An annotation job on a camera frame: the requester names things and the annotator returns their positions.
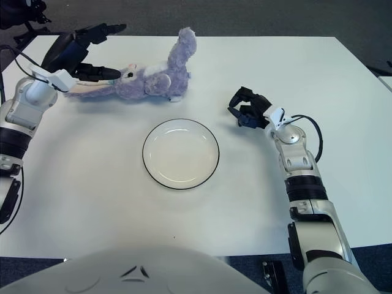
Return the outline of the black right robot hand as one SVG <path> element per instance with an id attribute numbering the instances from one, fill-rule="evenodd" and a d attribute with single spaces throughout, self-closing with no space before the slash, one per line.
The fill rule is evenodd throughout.
<path id="1" fill-rule="evenodd" d="M 240 127 L 265 129 L 269 122 L 263 114 L 270 106 L 272 104 L 266 97 L 242 86 L 230 100 L 227 110 L 237 119 Z"/>

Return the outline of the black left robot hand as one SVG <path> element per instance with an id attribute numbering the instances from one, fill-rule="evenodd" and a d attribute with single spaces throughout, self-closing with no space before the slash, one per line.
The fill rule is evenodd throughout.
<path id="1" fill-rule="evenodd" d="M 126 24 L 107 25 L 101 23 L 75 32 L 61 34 L 46 53 L 41 67 L 48 72 L 64 69 L 80 81 L 98 82 L 115 80 L 121 76 L 119 70 L 96 67 L 84 63 L 91 44 L 98 45 L 107 40 L 107 36 L 125 30 Z"/>

